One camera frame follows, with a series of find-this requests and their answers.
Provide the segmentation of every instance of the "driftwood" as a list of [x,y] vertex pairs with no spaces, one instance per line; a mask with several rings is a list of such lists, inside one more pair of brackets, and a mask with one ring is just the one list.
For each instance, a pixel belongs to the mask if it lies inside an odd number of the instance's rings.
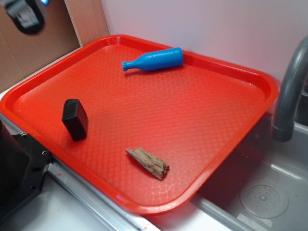
[[134,158],[142,167],[149,171],[152,175],[160,180],[167,173],[169,165],[162,159],[152,155],[143,148],[136,148],[135,150],[126,149],[127,153]]

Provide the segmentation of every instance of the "sink drain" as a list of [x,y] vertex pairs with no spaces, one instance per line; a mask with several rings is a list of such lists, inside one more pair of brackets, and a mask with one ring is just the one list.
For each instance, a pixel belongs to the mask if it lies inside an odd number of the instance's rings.
[[274,218],[288,207],[288,195],[283,188],[271,180],[254,180],[241,191],[243,207],[260,218]]

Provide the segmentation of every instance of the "red tray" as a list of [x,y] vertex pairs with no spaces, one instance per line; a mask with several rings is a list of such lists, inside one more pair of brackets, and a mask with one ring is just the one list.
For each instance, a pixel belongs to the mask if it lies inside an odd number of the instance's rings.
[[[167,48],[124,35],[96,40],[13,88],[0,110],[127,210],[171,210],[219,167],[278,87],[262,72],[187,51],[181,67],[123,72],[122,61]],[[61,121],[71,98],[89,118],[88,137],[77,142]],[[136,147],[170,165],[162,181],[125,151]]]

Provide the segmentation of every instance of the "stainless steel sink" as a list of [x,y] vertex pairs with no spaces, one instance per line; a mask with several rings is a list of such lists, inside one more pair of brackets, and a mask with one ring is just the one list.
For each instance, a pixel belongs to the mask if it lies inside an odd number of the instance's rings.
[[274,141],[270,116],[264,115],[198,195],[240,221],[239,226],[308,230],[308,130],[296,124],[291,141]]

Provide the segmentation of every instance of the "blue plastic bottle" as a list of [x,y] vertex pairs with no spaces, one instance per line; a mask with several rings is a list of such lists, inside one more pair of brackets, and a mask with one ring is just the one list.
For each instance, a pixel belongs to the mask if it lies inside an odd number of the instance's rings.
[[122,62],[124,71],[132,68],[138,68],[144,71],[155,71],[180,65],[183,65],[183,53],[179,47],[146,53],[135,61]]

